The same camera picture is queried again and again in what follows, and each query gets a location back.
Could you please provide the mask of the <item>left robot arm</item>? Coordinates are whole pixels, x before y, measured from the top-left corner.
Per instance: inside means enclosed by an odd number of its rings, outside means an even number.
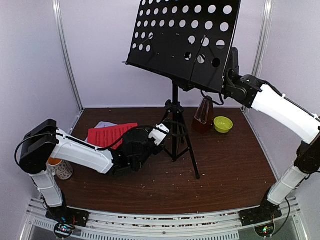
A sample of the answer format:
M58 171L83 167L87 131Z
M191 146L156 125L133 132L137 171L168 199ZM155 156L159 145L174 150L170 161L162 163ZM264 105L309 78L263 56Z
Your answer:
M65 206L65 197L48 167L49 158L65 160L93 169L100 174L118 176L137 172L151 155L163 150L163 143L171 135L172 124L136 126L115 142L117 149L98 147L75 138L57 127L57 122L48 119L28 132L16 147L20 157L17 165L38 187L52 213L61 222L72 218L72 211Z

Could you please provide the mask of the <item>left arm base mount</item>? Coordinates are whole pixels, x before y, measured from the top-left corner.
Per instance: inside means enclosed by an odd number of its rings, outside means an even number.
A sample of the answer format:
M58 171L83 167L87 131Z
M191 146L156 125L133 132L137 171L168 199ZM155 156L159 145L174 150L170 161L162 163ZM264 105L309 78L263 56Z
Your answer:
M45 201L43 206L46 209L45 217L56 222L53 233L59 239L69 238L76 227L87 226L90 213L86 210L70 208L65 204L59 207L49 207Z

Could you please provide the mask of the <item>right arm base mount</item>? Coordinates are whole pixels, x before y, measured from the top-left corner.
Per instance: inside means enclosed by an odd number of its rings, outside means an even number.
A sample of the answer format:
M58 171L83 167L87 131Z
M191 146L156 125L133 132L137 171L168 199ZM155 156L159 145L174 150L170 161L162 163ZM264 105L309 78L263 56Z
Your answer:
M254 225L255 233L262 238L275 233L275 219L282 216L280 207L267 200L263 200L258 207L241 210L238 214L242 226Z

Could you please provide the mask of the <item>black music stand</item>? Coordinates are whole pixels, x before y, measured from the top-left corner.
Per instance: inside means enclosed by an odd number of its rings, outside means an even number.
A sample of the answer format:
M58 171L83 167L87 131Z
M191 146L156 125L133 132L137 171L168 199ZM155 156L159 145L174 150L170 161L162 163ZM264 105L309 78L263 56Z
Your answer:
M171 123L172 150L184 153L178 141L190 143L178 95L198 89L224 96L233 87L237 52L233 47L241 3L238 0L142 0L126 65L172 82L172 98L163 120Z

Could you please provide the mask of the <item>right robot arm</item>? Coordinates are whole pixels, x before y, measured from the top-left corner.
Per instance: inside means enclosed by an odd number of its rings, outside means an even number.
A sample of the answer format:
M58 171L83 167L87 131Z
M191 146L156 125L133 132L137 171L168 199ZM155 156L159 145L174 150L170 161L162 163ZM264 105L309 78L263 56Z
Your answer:
M281 93L266 80L239 74L239 52L232 47L227 59L222 94L241 105L278 121L301 138L296 159L266 193L256 210L259 220L268 220L276 207L308 176L320 169L320 119Z

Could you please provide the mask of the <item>red sheet music page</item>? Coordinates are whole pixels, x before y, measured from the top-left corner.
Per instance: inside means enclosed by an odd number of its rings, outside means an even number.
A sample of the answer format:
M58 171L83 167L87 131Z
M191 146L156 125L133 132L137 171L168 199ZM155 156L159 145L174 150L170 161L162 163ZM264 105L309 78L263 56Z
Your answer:
M130 129L137 127L138 123L126 123L108 128L100 128L99 130L106 130L105 142L104 146L97 146L101 148L107 148L112 146L113 150L116 150L121 144L123 140L121 139L117 144L114 144L118 139L120 139L126 132Z

